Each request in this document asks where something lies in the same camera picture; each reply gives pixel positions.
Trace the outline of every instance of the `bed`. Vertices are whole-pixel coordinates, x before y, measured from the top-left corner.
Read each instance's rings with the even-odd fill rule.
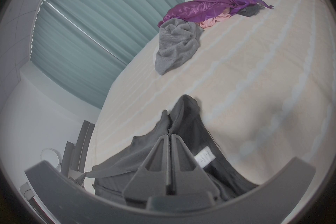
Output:
[[[195,55],[163,76],[154,70],[155,36],[112,84],[85,171],[149,132],[188,94],[222,153],[253,183],[294,156],[317,168],[299,210],[335,156],[336,25],[323,0],[264,1],[275,8],[206,28]],[[94,193],[92,183],[84,186]]]

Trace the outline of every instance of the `black garment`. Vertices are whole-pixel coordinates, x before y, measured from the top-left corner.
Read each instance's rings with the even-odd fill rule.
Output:
[[[251,17],[253,15],[257,15],[261,9],[265,9],[265,7],[259,3],[255,5],[248,6],[246,8],[241,9],[237,12],[237,14],[245,16],[245,17]]]
[[[85,177],[95,178],[93,186],[96,195],[124,204],[122,191],[157,139],[164,134],[179,135],[194,156],[206,146],[210,148],[216,158],[204,171],[220,189],[224,201],[257,187],[241,176],[225,159],[201,121],[197,102],[188,95],[180,97],[169,115],[164,110],[161,120],[152,131],[144,136],[134,137],[130,146],[94,166],[92,171],[85,173],[77,181],[81,184]]]

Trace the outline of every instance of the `wall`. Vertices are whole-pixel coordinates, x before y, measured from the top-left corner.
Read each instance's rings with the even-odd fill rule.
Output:
[[[41,0],[11,0],[0,21],[0,111],[29,60],[32,26]]]
[[[71,95],[32,62],[21,68],[21,81],[0,114],[0,159],[14,186],[27,179],[24,170],[40,162],[50,147],[61,154],[76,143],[83,121],[97,121],[100,110]]]

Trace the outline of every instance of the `bed sheet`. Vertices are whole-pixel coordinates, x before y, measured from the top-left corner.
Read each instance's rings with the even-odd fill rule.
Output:
[[[163,76],[154,70],[154,37],[111,86],[85,170],[149,132],[162,110],[188,94],[224,156],[248,180],[264,183],[294,156],[316,166],[299,209],[335,155],[336,26],[323,0],[264,1],[274,9],[205,29],[196,54]],[[94,193],[92,183],[84,182]]]

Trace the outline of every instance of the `dark gray cloth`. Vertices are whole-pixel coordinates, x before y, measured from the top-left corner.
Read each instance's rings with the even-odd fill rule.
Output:
[[[199,39],[203,31],[204,29],[194,22],[177,18],[172,18],[162,24],[155,70],[163,75],[189,60],[200,46]]]
[[[245,17],[251,17],[257,15],[261,9],[265,9],[265,7],[258,3],[256,5],[248,6],[246,8],[241,9],[240,11],[237,12],[237,14]]]
[[[241,176],[225,159],[204,127],[196,100],[188,95],[180,97],[170,114],[162,112],[161,120],[148,134],[134,137],[130,146],[96,165],[92,171],[77,179],[82,184],[85,177],[95,178],[95,193],[108,200],[124,203],[122,191],[145,160],[157,139],[164,134],[179,135],[195,156],[208,146],[215,159],[204,171],[219,188],[223,201],[242,195],[257,185]]]

